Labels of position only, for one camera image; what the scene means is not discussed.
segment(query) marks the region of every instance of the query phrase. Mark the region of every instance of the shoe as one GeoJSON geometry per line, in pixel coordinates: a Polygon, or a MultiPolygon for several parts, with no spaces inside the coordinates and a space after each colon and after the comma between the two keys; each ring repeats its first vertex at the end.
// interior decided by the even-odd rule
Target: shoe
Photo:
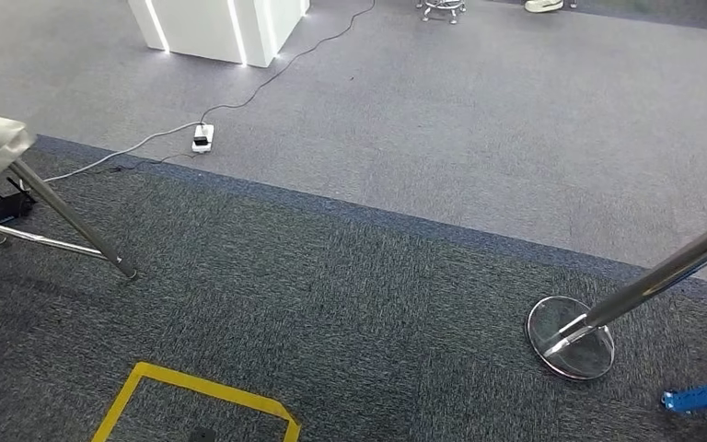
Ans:
{"type": "Polygon", "coordinates": [[[562,9],[562,0],[529,0],[525,3],[528,12],[549,12],[562,9]]]}

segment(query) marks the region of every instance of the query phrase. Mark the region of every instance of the power cable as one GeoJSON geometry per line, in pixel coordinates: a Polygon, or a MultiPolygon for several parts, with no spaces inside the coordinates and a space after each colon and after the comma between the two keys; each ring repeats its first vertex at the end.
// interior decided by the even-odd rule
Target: power cable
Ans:
{"type": "MultiPolygon", "coordinates": [[[[59,176],[57,176],[57,177],[48,178],[48,179],[45,180],[45,182],[51,182],[51,181],[63,180],[63,179],[69,178],[69,177],[74,176],[74,175],[76,175],[76,174],[78,174],[78,173],[82,173],[82,172],[85,172],[85,171],[87,171],[87,170],[93,169],[94,167],[98,166],[98,165],[101,164],[101,163],[104,163],[105,161],[108,161],[109,159],[111,159],[111,158],[113,158],[113,157],[116,157],[116,156],[118,156],[118,155],[128,154],[129,152],[133,152],[134,150],[136,150],[136,149],[142,147],[143,145],[145,145],[145,143],[149,142],[150,140],[152,140],[152,139],[154,139],[154,138],[158,138],[159,136],[174,134],[175,132],[179,132],[179,131],[181,131],[181,130],[183,130],[183,129],[186,129],[186,128],[188,128],[188,127],[192,127],[192,126],[195,126],[195,125],[197,125],[197,124],[204,124],[204,117],[206,117],[208,113],[210,113],[210,112],[212,112],[212,111],[215,111],[215,110],[217,110],[217,109],[223,109],[223,108],[226,108],[226,109],[239,109],[239,108],[244,108],[244,107],[247,106],[251,101],[253,101],[253,99],[256,98],[256,96],[259,94],[259,91],[261,91],[264,87],[266,87],[267,85],[269,85],[269,84],[270,84],[272,81],[274,81],[278,76],[280,76],[283,72],[285,72],[286,69],[288,69],[288,68],[291,66],[291,64],[292,64],[297,58],[302,57],[302,56],[304,56],[304,55],[307,55],[307,54],[309,54],[309,53],[311,53],[311,52],[314,52],[316,49],[319,48],[319,46],[320,46],[321,44],[323,44],[323,43],[325,43],[325,42],[327,42],[327,41],[332,41],[332,40],[335,40],[335,39],[339,39],[339,38],[342,37],[346,32],[348,32],[349,30],[351,30],[351,28],[354,26],[354,21],[356,20],[357,17],[359,17],[359,16],[361,16],[361,15],[363,15],[363,14],[366,14],[367,12],[370,12],[370,11],[373,10],[373,8],[375,8],[375,7],[376,7],[376,0],[372,0],[372,4],[371,4],[367,9],[363,9],[363,10],[361,10],[361,11],[359,11],[359,12],[357,12],[356,14],[353,14],[353,15],[351,16],[351,20],[349,21],[348,26],[347,26],[345,29],[343,29],[341,32],[339,32],[339,33],[337,33],[337,34],[335,34],[335,35],[333,35],[333,36],[331,36],[331,37],[327,37],[327,38],[325,38],[325,39],[320,40],[320,41],[319,41],[318,43],[316,43],[316,45],[313,46],[312,48],[310,48],[310,49],[308,49],[308,50],[306,50],[306,51],[304,51],[304,52],[300,52],[300,53],[298,53],[297,55],[295,55],[294,57],[292,57],[291,60],[289,60],[288,63],[287,63],[281,70],[279,70],[277,73],[275,73],[275,75],[273,75],[273,76],[271,76],[269,79],[267,79],[267,81],[261,83],[258,87],[256,87],[256,89],[253,91],[253,93],[250,95],[250,97],[249,97],[248,99],[246,99],[245,101],[243,101],[242,103],[240,103],[240,104],[234,104],[234,105],[233,105],[233,104],[226,104],[226,103],[215,105],[215,106],[213,106],[212,108],[209,108],[209,109],[205,110],[205,111],[202,113],[202,118],[200,118],[198,122],[187,122],[187,123],[183,124],[182,126],[178,126],[178,127],[174,128],[174,129],[171,129],[171,130],[169,130],[169,131],[166,131],[166,132],[159,132],[159,133],[156,133],[156,134],[149,135],[146,139],[142,140],[141,142],[137,143],[136,145],[133,145],[132,147],[129,147],[128,149],[125,149],[125,150],[122,150],[122,151],[119,151],[119,152],[113,152],[113,153],[107,155],[106,157],[100,159],[99,161],[96,161],[96,162],[94,162],[94,163],[91,163],[91,164],[89,164],[89,165],[87,165],[87,166],[85,166],[85,167],[83,167],[83,168],[80,168],[80,169],[77,169],[77,170],[73,170],[73,171],[71,171],[71,172],[69,172],[69,173],[65,173],[64,175],[59,175],[59,176]]],[[[172,158],[172,157],[176,157],[176,156],[171,156],[171,157],[164,158],[164,159],[162,159],[162,160],[160,160],[160,161],[158,161],[157,163],[154,163],[154,164],[163,163],[164,161],[166,161],[166,160],[168,160],[168,159],[170,159],[170,158],[172,158]]]]}
{"type": "Polygon", "coordinates": [[[142,161],[137,161],[136,164],[133,166],[122,166],[122,165],[117,165],[117,166],[112,166],[110,168],[102,169],[102,170],[97,170],[95,172],[90,172],[90,175],[99,175],[102,173],[116,173],[116,172],[123,172],[124,170],[137,170],[139,169],[140,166],[143,164],[147,164],[150,166],[154,166],[156,164],[163,164],[164,162],[172,159],[172,158],[177,158],[177,157],[188,157],[188,158],[196,158],[199,155],[202,154],[175,154],[175,155],[170,155],[168,157],[163,157],[161,159],[144,159],[142,161]]]}

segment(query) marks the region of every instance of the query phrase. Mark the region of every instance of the yellow floor tape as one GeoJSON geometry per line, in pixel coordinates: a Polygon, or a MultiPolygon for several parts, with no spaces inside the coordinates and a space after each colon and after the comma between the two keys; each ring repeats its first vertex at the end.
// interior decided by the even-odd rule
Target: yellow floor tape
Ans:
{"type": "Polygon", "coordinates": [[[110,410],[107,411],[107,415],[104,416],[104,420],[101,421],[101,425],[99,425],[99,429],[96,430],[96,434],[93,435],[91,442],[104,442],[107,440],[107,437],[118,422],[118,418],[121,417],[123,409],[126,408],[126,403],[128,403],[129,399],[132,397],[141,378],[155,379],[158,382],[193,390],[216,399],[233,402],[243,407],[281,417],[288,421],[288,427],[285,430],[283,442],[296,442],[299,438],[299,424],[296,422],[296,419],[276,400],[265,398],[258,394],[248,393],[247,391],[237,390],[226,385],[216,384],[210,380],[186,375],[185,373],[170,370],[162,366],[138,362],[123,384],[123,388],[121,388],[121,392],[118,393],[118,396],[115,398],[115,402],[112,403],[110,410]]]}

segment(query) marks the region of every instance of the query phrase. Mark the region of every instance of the white cable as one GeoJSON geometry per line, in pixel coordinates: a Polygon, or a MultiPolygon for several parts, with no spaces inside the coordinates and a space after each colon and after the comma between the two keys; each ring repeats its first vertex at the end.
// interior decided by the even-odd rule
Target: white cable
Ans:
{"type": "Polygon", "coordinates": [[[87,166],[85,166],[85,167],[83,167],[83,168],[81,168],[81,169],[77,169],[77,170],[75,170],[75,171],[73,171],[73,172],[69,172],[69,173],[66,173],[66,174],[64,174],[64,175],[59,175],[59,176],[57,176],[57,177],[48,178],[48,179],[46,179],[44,182],[50,182],[50,181],[55,181],[55,180],[63,180],[64,178],[69,178],[69,177],[71,177],[71,176],[73,176],[73,175],[76,175],[76,174],[78,174],[78,173],[85,172],[86,170],[91,169],[91,168],[94,168],[94,167],[98,166],[99,164],[101,164],[101,163],[107,161],[107,160],[110,159],[110,158],[116,157],[116,156],[118,156],[118,155],[128,154],[129,152],[132,152],[132,151],[134,151],[134,150],[136,150],[136,149],[142,147],[145,143],[147,143],[148,141],[152,140],[153,138],[157,138],[157,137],[159,137],[159,136],[164,136],[164,135],[169,135],[169,134],[174,134],[175,132],[179,132],[179,131],[181,131],[181,130],[187,128],[187,127],[195,126],[195,125],[197,125],[197,124],[199,124],[199,122],[187,122],[187,123],[183,124],[182,126],[178,126],[178,127],[174,128],[174,129],[172,129],[172,130],[169,130],[169,131],[166,131],[166,132],[159,132],[159,133],[157,133],[157,134],[152,134],[152,135],[148,136],[146,139],[142,140],[141,142],[137,143],[136,145],[134,145],[134,146],[132,146],[132,147],[129,147],[129,148],[126,149],[126,150],[122,150],[122,151],[120,151],[120,152],[113,152],[113,153],[107,155],[106,157],[100,159],[99,161],[97,161],[97,162],[95,162],[95,163],[91,163],[91,164],[89,164],[89,165],[87,165],[87,166]]]}

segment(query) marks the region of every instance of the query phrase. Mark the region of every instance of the stanchion base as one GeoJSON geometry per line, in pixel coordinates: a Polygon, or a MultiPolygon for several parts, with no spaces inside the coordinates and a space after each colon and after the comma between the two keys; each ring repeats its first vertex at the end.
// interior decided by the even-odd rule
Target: stanchion base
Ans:
{"type": "Polygon", "coordinates": [[[525,330],[532,348],[551,370],[563,377],[574,380],[599,378],[614,363],[614,341],[608,327],[595,329],[561,351],[545,355],[562,339],[558,331],[588,311],[589,307],[575,299],[547,297],[527,315],[525,330]]]}

